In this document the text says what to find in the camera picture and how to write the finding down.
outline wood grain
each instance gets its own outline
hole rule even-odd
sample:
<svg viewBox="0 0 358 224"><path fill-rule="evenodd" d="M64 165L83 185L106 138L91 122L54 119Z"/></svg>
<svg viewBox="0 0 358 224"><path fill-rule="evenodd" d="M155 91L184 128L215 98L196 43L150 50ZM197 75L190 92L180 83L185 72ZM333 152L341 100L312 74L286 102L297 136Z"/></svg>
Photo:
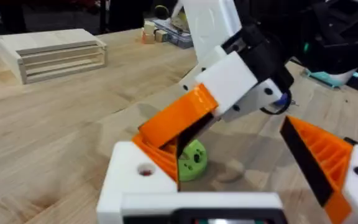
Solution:
<svg viewBox="0 0 358 224"><path fill-rule="evenodd" d="M112 146L183 94L193 50L143 45L140 30L100 36L109 65L22 86L0 61L0 223L96 223ZM288 113L358 139L358 92L294 74ZM328 223L280 137L281 116L259 111L200 136L209 165L184 190L276 191L290 223ZM239 172L232 180L221 174Z"/></svg>

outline wooden slat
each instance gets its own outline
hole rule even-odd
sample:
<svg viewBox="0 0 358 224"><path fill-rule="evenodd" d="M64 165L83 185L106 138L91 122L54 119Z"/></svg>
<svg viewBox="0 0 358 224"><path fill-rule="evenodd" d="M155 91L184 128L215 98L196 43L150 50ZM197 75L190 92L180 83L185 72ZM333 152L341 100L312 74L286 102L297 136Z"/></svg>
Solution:
<svg viewBox="0 0 358 224"><path fill-rule="evenodd" d="M101 47L98 45L90 45L86 47L74 47L63 50L51 50L48 52L34 53L21 55L23 63L29 65L37 62L44 62L50 60L58 60L60 58L70 58L78 55L93 54L101 52Z"/></svg>

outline small wooden block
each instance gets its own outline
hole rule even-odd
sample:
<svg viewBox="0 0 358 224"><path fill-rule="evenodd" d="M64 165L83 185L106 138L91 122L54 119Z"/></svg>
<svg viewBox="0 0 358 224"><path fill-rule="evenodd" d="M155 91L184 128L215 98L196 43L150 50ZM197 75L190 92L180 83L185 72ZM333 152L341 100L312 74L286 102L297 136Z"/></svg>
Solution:
<svg viewBox="0 0 358 224"><path fill-rule="evenodd" d="M145 32L142 32L142 43L143 44L154 44L154 34L146 34Z"/></svg>
<svg viewBox="0 0 358 224"><path fill-rule="evenodd" d="M155 41L165 42L168 40L168 33L164 30L157 30L155 33Z"/></svg>
<svg viewBox="0 0 358 224"><path fill-rule="evenodd" d="M145 21L144 22L144 32L146 34L154 34L155 24L154 22Z"/></svg>

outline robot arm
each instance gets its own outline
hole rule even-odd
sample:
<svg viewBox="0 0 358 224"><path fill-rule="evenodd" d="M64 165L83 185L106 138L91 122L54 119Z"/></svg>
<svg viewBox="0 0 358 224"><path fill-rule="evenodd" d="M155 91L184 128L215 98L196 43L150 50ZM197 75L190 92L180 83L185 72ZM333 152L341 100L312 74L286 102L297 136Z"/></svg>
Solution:
<svg viewBox="0 0 358 224"><path fill-rule="evenodd" d="M279 100L293 83L284 65L296 55L296 48L287 48L288 41L281 41L285 38L279 32L262 32L264 22L261 26L252 21L240 8L242 2L246 1L182 0L199 64L180 82L181 98L141 125L132 141L114 146L97 207L100 224L219 223L222 219L287 223L275 193L179 192L177 159L195 136L219 119L230 121ZM316 49L315 55L320 54L321 49ZM302 148L310 139L303 137L305 129L294 135L290 124L284 124L283 137L331 221L357 223L358 188L349 181L358 183L352 175L358 167L358 147L352 152L345 145L336 151L317 142ZM316 151L319 146L333 153L324 153L329 167ZM346 159L336 160L338 156ZM323 196L320 183L326 184Z"/></svg>

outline teal object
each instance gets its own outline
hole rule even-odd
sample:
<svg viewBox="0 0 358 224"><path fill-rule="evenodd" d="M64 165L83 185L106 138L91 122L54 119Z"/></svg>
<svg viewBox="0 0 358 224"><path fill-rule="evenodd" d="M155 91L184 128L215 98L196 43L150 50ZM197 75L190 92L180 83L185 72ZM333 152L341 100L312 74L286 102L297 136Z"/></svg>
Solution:
<svg viewBox="0 0 358 224"><path fill-rule="evenodd" d="M326 73L326 72L311 72L311 71L309 71L308 69L306 69L305 72L306 72L306 75L307 75L308 77L314 77L314 78L316 78L316 79L318 79L318 80L320 80L320 81L322 81L322 82L324 82L324 83L330 85L332 88L335 88L335 87L339 87L339 86L341 86L341 85L344 85L344 84L346 84L346 82L348 81L348 80L343 81L343 80L335 80L335 79L332 79L332 78L331 78L331 75L328 74L328 73ZM357 73L357 72L354 72L354 73L352 74L352 76L357 78L357 77L358 77L358 73Z"/></svg>
<svg viewBox="0 0 358 224"><path fill-rule="evenodd" d="M194 180L204 172L207 162L208 157L203 144L199 140L192 141L179 157L179 180Z"/></svg>

